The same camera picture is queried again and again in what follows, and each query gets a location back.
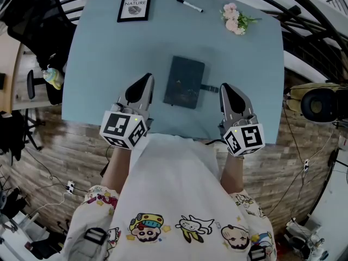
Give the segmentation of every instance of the black speaker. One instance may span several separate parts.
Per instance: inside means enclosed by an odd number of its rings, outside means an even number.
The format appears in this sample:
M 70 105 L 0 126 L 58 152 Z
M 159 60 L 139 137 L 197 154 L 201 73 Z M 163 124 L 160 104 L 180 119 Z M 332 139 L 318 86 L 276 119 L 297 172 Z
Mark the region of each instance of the black speaker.
M 325 88 L 309 91 L 301 100 L 301 110 L 311 121 L 332 122 L 338 114 L 336 93 Z

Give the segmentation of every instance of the picture frame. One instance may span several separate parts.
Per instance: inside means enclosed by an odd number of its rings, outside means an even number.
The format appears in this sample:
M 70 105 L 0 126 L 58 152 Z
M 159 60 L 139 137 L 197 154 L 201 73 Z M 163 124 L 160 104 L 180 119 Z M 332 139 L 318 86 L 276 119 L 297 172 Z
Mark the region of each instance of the picture frame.
M 147 21 L 151 0 L 122 0 L 117 22 Z

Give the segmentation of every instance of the light blue table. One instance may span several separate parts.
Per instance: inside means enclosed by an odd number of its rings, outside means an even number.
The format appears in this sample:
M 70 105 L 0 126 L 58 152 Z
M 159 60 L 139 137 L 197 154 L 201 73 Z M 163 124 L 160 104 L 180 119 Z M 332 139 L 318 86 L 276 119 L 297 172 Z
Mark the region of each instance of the light blue table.
M 147 72 L 154 75 L 151 132 L 220 138 L 219 94 L 201 90 L 195 110 L 163 103 L 172 57 L 204 62 L 202 84 L 227 82 L 249 96 L 263 124 L 265 141 L 275 143 L 282 109 L 284 63 L 279 22 L 233 0 L 151 0 L 148 21 L 117 23 L 121 0 L 88 0 L 67 63 L 63 119 L 100 125 L 122 90 Z M 246 35 L 225 28 L 219 11 L 235 2 L 246 15 L 262 18 Z

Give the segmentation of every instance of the pink flower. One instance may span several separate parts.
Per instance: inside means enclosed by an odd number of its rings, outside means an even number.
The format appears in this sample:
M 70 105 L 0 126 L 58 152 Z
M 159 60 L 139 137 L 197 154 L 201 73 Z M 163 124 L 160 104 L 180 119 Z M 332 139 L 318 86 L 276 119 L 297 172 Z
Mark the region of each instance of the pink flower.
M 225 11 L 232 11 L 232 10 L 235 10 L 236 8 L 237 6 L 234 3 L 226 4 L 225 6 L 223 6 L 223 9 Z
M 238 23 L 234 19 L 229 19 L 226 21 L 226 28 L 232 32 L 236 32 L 238 30 Z
M 223 16 L 225 19 L 229 20 L 229 19 L 233 19 L 233 20 L 237 20 L 239 17 L 239 12 L 236 10 L 232 10 L 232 11 L 225 11 L 223 13 Z

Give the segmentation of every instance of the black marker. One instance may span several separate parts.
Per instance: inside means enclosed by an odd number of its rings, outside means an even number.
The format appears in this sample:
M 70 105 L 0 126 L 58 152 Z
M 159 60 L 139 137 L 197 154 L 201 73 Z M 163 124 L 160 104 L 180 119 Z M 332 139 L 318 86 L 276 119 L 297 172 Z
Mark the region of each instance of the black marker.
M 200 13 L 203 12 L 203 10 L 202 10 L 201 8 L 196 7 L 196 6 L 193 6 L 192 4 L 190 4 L 190 3 L 188 3 L 188 2 L 186 2 L 186 1 L 184 1 L 184 0 L 176 0 L 176 1 L 178 1 L 178 2 L 180 2 L 180 3 L 183 3 L 183 4 L 186 5 L 186 6 L 189 6 L 189 7 L 193 8 L 193 9 L 199 11 Z

